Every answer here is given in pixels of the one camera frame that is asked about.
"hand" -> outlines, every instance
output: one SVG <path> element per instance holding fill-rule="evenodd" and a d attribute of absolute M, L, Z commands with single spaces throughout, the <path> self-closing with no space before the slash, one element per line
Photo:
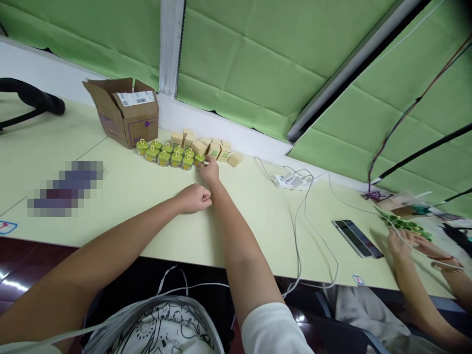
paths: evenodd
<path fill-rule="evenodd" d="M 414 245 L 414 235 L 410 231 L 405 230 L 395 230 L 389 228 L 390 234 L 388 235 L 387 245 L 388 249 L 394 257 L 411 257 L 412 249 L 408 247 Z"/>
<path fill-rule="evenodd" d="M 451 255 L 437 247 L 434 243 L 428 241 L 423 236 L 414 236 L 414 241 L 419 245 L 417 250 L 424 253 L 428 257 L 433 258 L 450 258 Z"/>
<path fill-rule="evenodd" d="M 205 210 L 211 205 L 211 193 L 198 183 L 185 187 L 174 199 L 181 207 L 182 212 L 194 213 Z"/>
<path fill-rule="evenodd" d="M 213 156 L 208 155 L 206 157 L 206 161 L 208 162 L 207 165 L 198 164 L 197 166 L 205 182 L 211 186 L 213 183 L 218 182 L 220 180 L 220 168 Z"/>

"power strip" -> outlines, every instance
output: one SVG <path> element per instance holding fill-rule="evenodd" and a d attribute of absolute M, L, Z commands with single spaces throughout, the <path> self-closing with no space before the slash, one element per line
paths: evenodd
<path fill-rule="evenodd" d="M 305 182 L 304 184 L 294 187 L 292 183 L 289 181 L 288 183 L 283 180 L 284 176 L 281 175 L 273 175 L 272 179 L 277 188 L 283 188 L 283 189 L 291 189 L 291 190 L 301 190 L 301 191 L 307 191 L 310 188 L 310 182 Z"/>

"yellow-green jar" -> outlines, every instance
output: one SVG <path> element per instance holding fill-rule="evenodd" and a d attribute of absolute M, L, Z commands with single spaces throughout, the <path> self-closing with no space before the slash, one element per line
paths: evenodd
<path fill-rule="evenodd" d="M 173 148 L 169 143 L 163 145 L 162 148 L 161 148 L 161 151 L 165 151 L 168 154 L 171 154 L 172 150 L 173 150 Z"/>
<path fill-rule="evenodd" d="M 154 146 L 150 146 L 149 149 L 146 150 L 146 160 L 152 163 L 157 161 L 157 155 L 159 154 L 159 150 L 155 149 Z"/>
<path fill-rule="evenodd" d="M 136 143 L 136 151 L 138 152 L 138 155 L 144 156 L 147 149 L 149 149 L 149 144 L 144 141 L 144 139 L 141 139 Z"/>
<path fill-rule="evenodd" d="M 185 156 L 190 156 L 191 158 L 193 158 L 195 156 L 195 153 L 193 152 L 192 148 L 188 148 L 187 150 L 185 150 Z"/>
<path fill-rule="evenodd" d="M 152 143 L 149 145 L 149 147 L 154 146 L 154 148 L 157 151 L 160 151 L 162 149 L 162 143 L 159 141 L 159 139 L 155 139 L 152 141 Z"/>
<path fill-rule="evenodd" d="M 180 152 L 176 151 L 171 156 L 171 166 L 175 168 L 179 168 L 182 164 L 182 155 Z"/>
<path fill-rule="evenodd" d="M 193 158 L 190 155 L 187 155 L 182 160 L 182 169 L 186 171 L 190 171 L 193 166 Z"/>
<path fill-rule="evenodd" d="M 161 151 L 157 156 L 157 164 L 162 167 L 167 167 L 169 165 L 169 161 L 171 159 L 171 155 L 166 151 Z"/>
<path fill-rule="evenodd" d="M 194 164 L 195 166 L 197 166 L 198 164 L 203 163 L 206 158 L 202 154 L 196 154 L 194 160 Z"/>
<path fill-rule="evenodd" d="M 182 157 L 184 155 L 184 150 L 183 150 L 183 147 L 181 147 L 180 145 L 177 145 L 175 148 L 174 148 L 174 153 L 178 152 Z"/>

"smartphone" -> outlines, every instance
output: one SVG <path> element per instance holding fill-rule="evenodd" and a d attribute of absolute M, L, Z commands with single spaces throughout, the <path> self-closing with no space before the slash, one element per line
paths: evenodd
<path fill-rule="evenodd" d="M 332 221 L 332 223 L 360 257 L 373 257 L 372 252 L 365 244 L 362 243 L 362 241 L 355 235 L 355 233 L 346 225 L 344 221 L 337 220 Z"/>
<path fill-rule="evenodd" d="M 366 246 L 370 252 L 372 252 L 372 256 L 375 259 L 382 258 L 384 254 L 372 243 L 371 240 L 361 231 L 359 228 L 351 221 L 351 220 L 343 220 L 344 223 L 348 228 L 352 230 L 352 232 L 360 239 L 360 241 Z"/>

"white wall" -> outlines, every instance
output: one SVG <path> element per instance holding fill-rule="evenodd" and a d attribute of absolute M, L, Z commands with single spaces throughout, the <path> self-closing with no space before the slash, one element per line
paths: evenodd
<path fill-rule="evenodd" d="M 93 101 L 82 85 L 86 79 L 102 80 L 104 75 L 85 69 L 67 60 L 35 48 L 0 37 L 0 77 L 25 81 L 47 93 L 88 106 Z M 233 149 L 249 156 L 296 170 L 308 169 L 314 176 L 324 170 L 285 156 L 292 148 L 256 130 L 246 128 L 214 113 L 189 106 L 164 95 L 158 95 L 159 126 L 166 130 L 182 131 L 191 128 L 202 136 L 218 137 L 232 143 Z M 268 166 L 269 173 L 282 170 Z M 366 191 L 365 183 L 331 173 L 333 182 Z"/>

